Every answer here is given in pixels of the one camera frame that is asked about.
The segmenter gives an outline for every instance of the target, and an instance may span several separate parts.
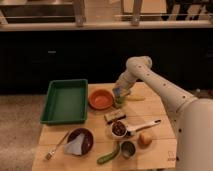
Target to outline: gray floor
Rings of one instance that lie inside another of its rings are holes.
[[[196,94],[210,98],[206,91]],[[0,171],[31,170],[41,132],[39,119],[44,100],[44,95],[0,96]],[[176,132],[178,116],[165,106]]]

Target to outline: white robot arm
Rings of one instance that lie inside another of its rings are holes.
[[[198,99],[151,71],[151,66],[148,56],[128,59],[116,86],[130,89],[141,79],[181,114],[176,171],[213,171],[213,100]]]

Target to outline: bowl of food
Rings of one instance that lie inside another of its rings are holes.
[[[111,124],[110,131],[114,139],[122,139],[127,134],[125,124],[119,120]]]
[[[89,96],[89,104],[97,110],[107,109],[113,105],[113,96],[108,90],[98,89]]]

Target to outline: metal cup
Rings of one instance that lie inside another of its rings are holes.
[[[121,144],[121,154],[128,159],[135,154],[135,145],[131,141],[124,141]]]

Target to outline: green vegetable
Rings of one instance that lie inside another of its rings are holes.
[[[118,155],[119,152],[120,152],[120,144],[118,142],[116,149],[113,152],[98,158],[97,163],[104,164],[104,163],[114,159]]]

